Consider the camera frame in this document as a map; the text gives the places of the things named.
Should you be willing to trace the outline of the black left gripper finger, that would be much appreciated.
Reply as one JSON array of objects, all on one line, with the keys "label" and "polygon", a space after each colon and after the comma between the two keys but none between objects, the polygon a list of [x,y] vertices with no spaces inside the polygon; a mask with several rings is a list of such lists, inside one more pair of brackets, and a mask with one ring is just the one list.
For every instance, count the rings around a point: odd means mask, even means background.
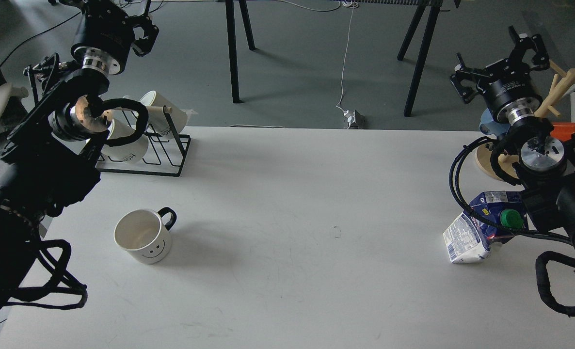
[{"label": "black left gripper finger", "polygon": [[135,38],[131,47],[137,57],[144,57],[152,51],[152,48],[154,48],[159,29],[154,25],[149,14],[132,16],[131,26],[133,29],[142,29],[141,37]]}]

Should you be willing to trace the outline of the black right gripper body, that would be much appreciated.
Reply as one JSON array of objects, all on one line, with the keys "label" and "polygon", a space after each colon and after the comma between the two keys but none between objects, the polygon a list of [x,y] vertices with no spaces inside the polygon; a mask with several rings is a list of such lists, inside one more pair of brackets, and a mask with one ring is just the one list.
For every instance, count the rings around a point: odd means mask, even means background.
[{"label": "black right gripper body", "polygon": [[477,83],[492,117],[500,123],[508,123],[507,112],[509,104],[519,99],[528,99],[529,106],[535,111],[543,101],[537,88],[530,78],[530,66],[525,62],[508,62],[498,60],[484,69],[487,77],[482,77]]}]

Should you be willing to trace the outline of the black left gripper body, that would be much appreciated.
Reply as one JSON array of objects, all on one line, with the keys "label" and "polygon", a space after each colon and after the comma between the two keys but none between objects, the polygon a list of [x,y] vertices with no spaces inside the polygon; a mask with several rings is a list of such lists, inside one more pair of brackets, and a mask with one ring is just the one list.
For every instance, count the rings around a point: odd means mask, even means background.
[{"label": "black left gripper body", "polygon": [[110,0],[82,0],[78,7],[82,18],[71,48],[73,58],[82,68],[105,76],[122,73],[139,16],[128,15]]}]

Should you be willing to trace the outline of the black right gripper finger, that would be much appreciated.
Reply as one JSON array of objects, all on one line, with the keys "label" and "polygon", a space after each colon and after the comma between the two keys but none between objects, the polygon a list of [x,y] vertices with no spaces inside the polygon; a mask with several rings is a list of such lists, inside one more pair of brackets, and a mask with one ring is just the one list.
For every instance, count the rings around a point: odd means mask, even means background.
[{"label": "black right gripper finger", "polygon": [[450,77],[452,86],[462,99],[464,104],[469,104],[477,95],[483,97],[485,91],[481,84],[481,79],[487,79],[487,71],[485,68],[469,68],[461,56],[461,53],[456,53],[458,64],[454,68],[454,73]]},{"label": "black right gripper finger", "polygon": [[[549,69],[549,55],[540,34],[531,37],[527,34],[520,35],[514,26],[509,26],[508,31],[514,42],[514,48],[507,58],[507,73],[529,73]],[[527,51],[534,53],[529,63],[523,61]]]}]

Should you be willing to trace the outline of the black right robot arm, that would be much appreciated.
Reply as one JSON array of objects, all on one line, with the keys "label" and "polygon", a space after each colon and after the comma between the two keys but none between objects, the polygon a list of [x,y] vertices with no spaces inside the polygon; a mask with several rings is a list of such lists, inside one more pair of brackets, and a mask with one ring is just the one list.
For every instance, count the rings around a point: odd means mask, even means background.
[{"label": "black right robot arm", "polygon": [[[460,169],[469,153],[491,142],[489,159],[497,177],[510,185],[522,185],[522,202],[535,230],[509,228],[513,236],[560,241],[575,249],[575,133],[561,142],[551,136],[554,127],[546,115],[575,84],[575,68],[563,71],[552,63],[542,37],[519,36],[510,26],[514,49],[508,58],[483,69],[465,66],[461,55],[450,81],[464,103],[481,95],[494,121],[509,124],[502,136],[480,137],[465,146],[454,159],[449,186],[456,202],[478,217],[460,192]],[[575,269],[575,258],[547,251],[536,259],[540,298],[556,312],[575,317],[575,306],[554,298],[546,265],[556,261]]]}]

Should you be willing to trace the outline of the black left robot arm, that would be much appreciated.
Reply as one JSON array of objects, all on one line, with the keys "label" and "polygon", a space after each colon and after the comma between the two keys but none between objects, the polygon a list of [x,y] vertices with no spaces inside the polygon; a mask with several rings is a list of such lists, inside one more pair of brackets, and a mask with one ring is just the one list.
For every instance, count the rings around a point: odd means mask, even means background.
[{"label": "black left robot arm", "polygon": [[0,159],[0,310],[23,305],[49,309],[50,294],[80,296],[54,309],[81,308],[87,287],[66,267],[72,254],[65,240],[42,240],[45,216],[56,217],[100,181],[96,163],[103,146],[123,146],[145,132],[149,113],[125,98],[104,101],[110,75],[123,73],[131,50],[150,53],[159,29],[144,0],[132,16],[110,0],[64,0],[80,10],[72,60],[57,53],[35,67],[44,75],[42,98],[8,137]]}]

